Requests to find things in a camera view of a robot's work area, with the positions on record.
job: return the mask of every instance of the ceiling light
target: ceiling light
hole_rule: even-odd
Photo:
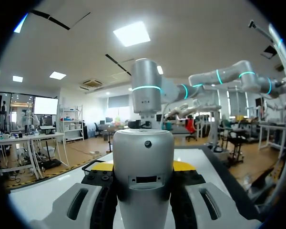
[[[50,78],[53,78],[53,79],[57,79],[57,80],[61,80],[63,77],[65,77],[66,74],[62,74],[62,73],[58,73],[58,72],[53,72],[51,75],[50,75]]]
[[[26,19],[27,16],[28,16],[28,14],[26,14],[26,15],[22,18],[22,20],[20,21],[20,23],[19,23],[19,24],[17,25],[17,27],[14,29],[14,32],[20,33],[21,28],[22,28],[22,25],[23,25],[23,23],[24,23],[24,20]]]
[[[158,73],[160,74],[160,75],[163,75],[163,70],[162,70],[162,67],[159,65],[159,66],[157,66],[157,69],[158,69]]]
[[[122,27],[113,31],[113,33],[125,47],[143,42],[150,42],[151,40],[142,21]]]
[[[23,77],[13,75],[13,81],[22,83]]]

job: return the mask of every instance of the white tabletop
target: white tabletop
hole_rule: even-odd
[[[112,153],[107,154],[99,160],[112,160]],[[215,184],[224,193],[230,196],[227,188],[221,178],[213,168],[204,152],[200,149],[175,149],[174,160],[187,162],[196,167],[206,182]],[[84,178],[82,167],[69,171],[57,177],[42,181],[40,183],[30,185],[28,187],[12,190],[9,197],[15,208],[23,218],[29,222],[33,219],[44,219],[52,211],[52,204],[55,199],[61,196],[75,183],[81,183]],[[115,225],[119,224],[117,220],[121,220],[120,212],[116,212]]]

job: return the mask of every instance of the office chair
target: office chair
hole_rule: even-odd
[[[99,129],[99,126],[98,126],[96,123],[94,123],[94,124],[95,124],[95,132],[96,132],[96,133],[99,133],[98,135],[95,135],[95,137],[97,137],[97,136],[102,137],[102,136],[103,136],[102,130]]]
[[[196,129],[194,127],[194,119],[192,118],[186,119],[185,128],[190,132],[190,135],[186,136],[185,139],[187,139],[188,142],[191,140],[191,138],[197,141],[196,136],[193,135],[196,132]]]

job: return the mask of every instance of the wooden floor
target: wooden floor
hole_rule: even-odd
[[[197,141],[191,140],[186,142],[187,145],[203,145],[207,141],[207,138],[200,138]],[[175,140],[175,145],[181,145],[179,139]],[[65,156],[63,153],[62,144],[59,144],[61,158],[65,161]],[[73,143],[66,144],[66,151],[69,160],[69,165],[71,167],[78,167],[87,163],[90,160],[94,160],[106,154],[109,149],[107,141],[103,138],[89,138],[84,141],[77,141]],[[228,144],[228,149],[232,150],[233,145]],[[258,150],[258,143],[243,145],[242,152],[244,154],[244,163],[238,164],[235,167],[230,168],[231,174],[238,180],[238,182],[245,186],[246,183],[251,183],[259,175],[261,175],[266,169],[271,167],[278,158],[278,151],[272,148],[265,148],[263,150]],[[56,176],[61,172],[65,172],[67,167],[59,166],[49,170],[44,171],[44,177]],[[28,169],[21,170],[17,175],[18,183],[14,180],[8,180],[5,182],[7,187],[15,187],[14,185],[24,184],[28,182],[34,182],[35,176],[30,174]]]

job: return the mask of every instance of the chair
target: chair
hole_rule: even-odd
[[[241,147],[247,143],[246,132],[244,130],[232,130],[228,133],[227,141],[234,145],[234,150],[231,157],[228,157],[227,167],[235,166],[238,163],[244,162],[244,156],[241,152]]]
[[[94,124],[95,124],[95,132],[96,132],[96,133],[99,133],[98,135],[99,135],[100,137],[102,137],[102,136],[103,136],[102,130],[99,129],[99,126],[98,126],[96,123],[94,123]]]
[[[192,119],[192,118],[186,119],[185,120],[185,128],[190,132],[190,135],[186,136],[185,139],[187,139],[188,142],[191,140],[191,138],[193,138],[197,141],[196,136],[193,135],[196,132],[196,129],[194,127],[194,119]]]

